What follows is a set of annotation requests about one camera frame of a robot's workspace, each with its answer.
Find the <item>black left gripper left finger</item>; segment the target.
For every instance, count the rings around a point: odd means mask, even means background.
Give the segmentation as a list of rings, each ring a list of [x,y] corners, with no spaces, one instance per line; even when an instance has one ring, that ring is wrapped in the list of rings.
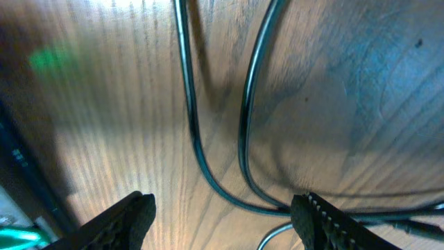
[[[155,216],[155,195],[134,191],[44,250],[140,250]]]

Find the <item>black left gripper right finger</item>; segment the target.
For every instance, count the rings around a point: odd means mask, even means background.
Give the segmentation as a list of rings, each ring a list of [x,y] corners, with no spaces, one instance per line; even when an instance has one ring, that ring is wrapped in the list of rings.
[[[292,226],[306,249],[397,249],[312,192],[294,195],[290,212]]]

